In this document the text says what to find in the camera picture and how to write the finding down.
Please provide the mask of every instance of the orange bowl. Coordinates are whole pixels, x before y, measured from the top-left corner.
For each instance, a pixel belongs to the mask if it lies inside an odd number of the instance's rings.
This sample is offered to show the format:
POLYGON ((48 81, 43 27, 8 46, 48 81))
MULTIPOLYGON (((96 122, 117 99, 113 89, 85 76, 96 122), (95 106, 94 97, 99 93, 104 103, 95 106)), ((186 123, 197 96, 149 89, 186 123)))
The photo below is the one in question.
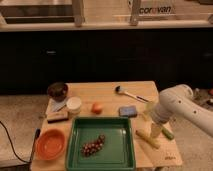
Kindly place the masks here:
POLYGON ((36 142, 36 154, 42 160, 54 160, 65 150, 65 136, 58 129, 44 132, 36 142))

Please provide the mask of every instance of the wire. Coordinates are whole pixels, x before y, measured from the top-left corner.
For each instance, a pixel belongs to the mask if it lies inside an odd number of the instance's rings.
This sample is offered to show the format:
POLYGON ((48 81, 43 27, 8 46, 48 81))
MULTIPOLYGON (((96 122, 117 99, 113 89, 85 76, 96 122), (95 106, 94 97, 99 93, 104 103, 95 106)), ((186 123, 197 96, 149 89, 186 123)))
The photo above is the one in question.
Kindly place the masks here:
POLYGON ((7 136, 8 136, 8 139, 9 139, 9 141, 10 141, 10 145, 11 145, 11 147, 12 147, 12 150, 13 150, 14 155, 15 155, 20 161, 22 161, 23 163, 29 164, 29 163, 30 163, 29 161, 25 161, 25 160, 21 159, 21 158, 17 155, 17 153, 15 152, 15 149, 14 149, 14 146, 13 146, 13 143, 12 143, 12 140, 11 140, 11 138, 10 138, 10 135, 9 135, 9 133, 8 133, 7 127, 6 127, 1 121, 0 121, 0 124, 3 126, 3 128, 5 129, 5 131, 6 131, 6 133, 7 133, 7 136))

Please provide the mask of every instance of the tiled floor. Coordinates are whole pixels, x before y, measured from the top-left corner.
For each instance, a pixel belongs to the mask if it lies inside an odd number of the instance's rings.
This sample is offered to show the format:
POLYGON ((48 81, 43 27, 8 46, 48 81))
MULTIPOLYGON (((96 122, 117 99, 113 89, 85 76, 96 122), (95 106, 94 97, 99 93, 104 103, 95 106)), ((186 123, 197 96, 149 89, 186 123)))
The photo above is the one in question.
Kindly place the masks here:
MULTIPOLYGON (((210 96, 201 91, 198 103, 207 106, 210 96)), ((46 95, 0 97, 0 119, 8 127, 17 153, 29 158, 35 129, 41 126, 47 106, 46 95)), ((182 159, 182 167, 166 167, 162 171, 213 171, 212 138, 184 118, 174 115, 170 121, 182 159)), ((12 154, 5 131, 0 127, 0 171, 28 171, 28 166, 1 168, 17 160, 12 154)))

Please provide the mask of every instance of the lid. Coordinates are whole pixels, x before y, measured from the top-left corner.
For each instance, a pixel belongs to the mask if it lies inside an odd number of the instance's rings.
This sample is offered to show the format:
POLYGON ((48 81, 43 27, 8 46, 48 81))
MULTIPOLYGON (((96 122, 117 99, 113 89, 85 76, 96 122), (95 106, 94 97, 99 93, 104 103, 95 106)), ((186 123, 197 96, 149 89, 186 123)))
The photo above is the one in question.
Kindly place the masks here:
POLYGON ((67 101, 67 107, 71 110, 76 110, 81 107, 81 99, 79 97, 71 97, 67 101))

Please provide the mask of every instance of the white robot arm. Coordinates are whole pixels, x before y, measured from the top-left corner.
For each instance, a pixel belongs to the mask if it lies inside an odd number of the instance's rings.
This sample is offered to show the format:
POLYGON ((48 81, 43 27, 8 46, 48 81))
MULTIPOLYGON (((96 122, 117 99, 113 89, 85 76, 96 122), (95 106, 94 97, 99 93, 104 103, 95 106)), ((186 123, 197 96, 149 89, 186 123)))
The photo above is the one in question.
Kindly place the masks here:
POLYGON ((213 112, 194 102, 193 91, 187 85, 165 89, 159 94, 159 102, 150 113, 153 121, 164 124, 173 113, 179 114, 213 137, 213 112))

